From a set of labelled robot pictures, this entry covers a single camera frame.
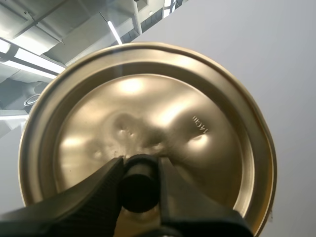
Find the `ceiling light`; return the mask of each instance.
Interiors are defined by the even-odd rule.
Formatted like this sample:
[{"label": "ceiling light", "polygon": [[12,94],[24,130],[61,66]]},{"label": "ceiling light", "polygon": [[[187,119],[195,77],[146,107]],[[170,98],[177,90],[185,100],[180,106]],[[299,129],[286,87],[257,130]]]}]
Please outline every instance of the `ceiling light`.
[{"label": "ceiling light", "polygon": [[28,66],[25,66],[25,65],[13,62],[13,61],[6,61],[6,62],[3,62],[3,64],[11,66],[11,67],[14,67],[14,68],[18,68],[18,69],[21,69],[21,70],[24,70],[24,71],[27,71],[27,72],[30,72],[30,73],[35,73],[37,75],[41,75],[41,76],[44,76],[44,77],[47,77],[47,78],[51,78],[51,79],[56,78],[55,75],[52,75],[52,74],[49,74],[49,73],[45,73],[43,71],[40,71],[40,70],[31,68],[31,67],[28,67]]},{"label": "ceiling light", "polygon": [[115,30],[114,25],[112,24],[112,22],[108,21],[108,25],[109,25],[109,27],[110,27],[115,39],[117,40],[118,44],[122,44],[122,41],[120,40],[119,35],[118,35],[117,31]]},{"label": "ceiling light", "polygon": [[30,53],[24,49],[18,49],[17,53],[15,54],[15,58],[18,58],[18,59],[21,59],[21,60],[24,60],[26,62],[29,62],[29,63],[32,63],[32,64],[35,64],[37,66],[40,66],[42,68],[46,68],[46,69],[49,69],[53,72],[56,72],[56,73],[62,73],[65,68],[59,66],[58,64],[55,64],[55,63],[52,63],[40,56],[37,56],[33,53]]},{"label": "ceiling light", "polygon": [[0,116],[0,120],[13,120],[13,119],[28,119],[29,115],[11,115],[11,116]]},{"label": "ceiling light", "polygon": [[170,9],[163,10],[163,17],[167,17],[170,14]]},{"label": "ceiling light", "polygon": [[171,0],[164,0],[164,6],[170,6]]},{"label": "ceiling light", "polygon": [[11,44],[0,39],[0,52],[7,53],[10,49],[10,46]]}]

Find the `white wall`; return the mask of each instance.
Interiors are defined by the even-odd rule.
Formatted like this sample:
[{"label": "white wall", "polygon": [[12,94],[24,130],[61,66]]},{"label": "white wall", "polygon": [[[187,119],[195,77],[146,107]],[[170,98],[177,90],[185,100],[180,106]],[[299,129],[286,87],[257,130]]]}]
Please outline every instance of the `white wall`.
[{"label": "white wall", "polygon": [[315,236],[315,10],[315,0],[190,0],[136,39],[200,52],[253,95],[278,162],[273,222],[262,237]]},{"label": "white wall", "polygon": [[23,207],[18,180],[21,127],[0,138],[0,214]]}]

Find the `gold metal lid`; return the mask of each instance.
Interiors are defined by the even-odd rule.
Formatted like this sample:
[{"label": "gold metal lid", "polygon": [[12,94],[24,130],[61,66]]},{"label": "gold metal lid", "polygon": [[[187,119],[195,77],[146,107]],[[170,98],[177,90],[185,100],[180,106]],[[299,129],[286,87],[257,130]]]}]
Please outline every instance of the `gold metal lid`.
[{"label": "gold metal lid", "polygon": [[[24,202],[72,187],[114,157],[143,153],[168,156],[188,182],[261,231],[277,167],[257,105],[217,63],[162,43],[98,51],[45,89],[20,147]],[[153,228],[158,215],[122,210],[116,236]]]}]

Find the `ceiling beam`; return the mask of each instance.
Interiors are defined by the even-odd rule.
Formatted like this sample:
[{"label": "ceiling beam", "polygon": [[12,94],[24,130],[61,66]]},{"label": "ceiling beam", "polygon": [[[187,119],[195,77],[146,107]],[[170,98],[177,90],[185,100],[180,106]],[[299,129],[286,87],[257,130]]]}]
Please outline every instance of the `ceiling beam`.
[{"label": "ceiling beam", "polygon": [[31,27],[36,26],[41,20],[43,20],[45,17],[50,15],[52,12],[57,10],[59,7],[61,7],[64,3],[66,3],[68,0],[63,0],[60,3],[57,3],[52,8],[48,9],[47,11],[44,11],[42,14],[39,14],[36,16],[36,18],[32,18],[33,20],[29,20],[25,22],[20,28],[17,30],[11,32],[7,38],[15,39],[16,37],[20,36],[27,30],[29,30]]}]

